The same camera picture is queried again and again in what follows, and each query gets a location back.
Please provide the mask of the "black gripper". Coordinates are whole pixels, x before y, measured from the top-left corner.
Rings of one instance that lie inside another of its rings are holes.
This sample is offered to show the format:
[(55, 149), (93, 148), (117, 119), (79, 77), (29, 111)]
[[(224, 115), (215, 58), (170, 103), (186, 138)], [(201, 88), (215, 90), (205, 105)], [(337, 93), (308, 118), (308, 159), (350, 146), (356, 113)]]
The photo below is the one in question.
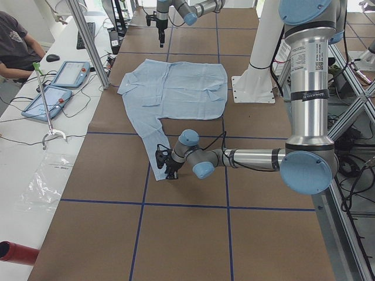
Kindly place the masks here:
[(182, 167), (182, 163), (177, 162), (172, 157), (172, 149), (164, 145), (157, 144), (155, 152), (156, 164), (158, 169), (166, 166), (166, 179), (177, 179), (178, 170)]
[(150, 26), (151, 22), (156, 22), (159, 36), (159, 47), (163, 47), (165, 44), (165, 29), (168, 28), (168, 13), (154, 11), (153, 14), (146, 15), (146, 25)]

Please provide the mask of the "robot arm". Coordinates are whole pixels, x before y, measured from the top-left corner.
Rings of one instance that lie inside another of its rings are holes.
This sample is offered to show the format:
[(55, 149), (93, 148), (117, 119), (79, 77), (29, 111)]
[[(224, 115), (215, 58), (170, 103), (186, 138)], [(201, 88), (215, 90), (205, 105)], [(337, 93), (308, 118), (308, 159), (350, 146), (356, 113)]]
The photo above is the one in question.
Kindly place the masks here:
[(326, 190), (338, 170), (328, 137), (328, 47), (343, 37), (346, 1), (282, 1), (279, 15), (291, 48), (291, 128), (284, 149), (204, 150), (199, 135), (187, 129), (172, 149), (158, 149), (163, 179), (175, 179), (188, 163), (204, 179), (216, 167), (279, 172), (284, 183), (302, 194)]
[(225, 3), (225, 0), (208, 0), (189, 5), (184, 0), (157, 1), (156, 11), (153, 11), (153, 14), (146, 14), (146, 24), (150, 26), (152, 21), (156, 23), (159, 46), (163, 47), (165, 44), (165, 30), (168, 28), (169, 22), (169, 8), (171, 6), (175, 8), (185, 24), (192, 26), (203, 15), (210, 12), (220, 12)]

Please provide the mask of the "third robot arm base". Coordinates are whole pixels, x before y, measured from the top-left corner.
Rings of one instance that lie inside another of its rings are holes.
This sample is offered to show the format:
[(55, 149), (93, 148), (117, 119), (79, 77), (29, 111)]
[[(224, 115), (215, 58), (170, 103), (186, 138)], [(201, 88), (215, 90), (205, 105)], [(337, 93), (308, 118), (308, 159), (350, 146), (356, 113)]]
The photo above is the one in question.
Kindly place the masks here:
[(374, 51), (375, 41), (359, 56), (359, 69), (366, 71), (374, 71)]

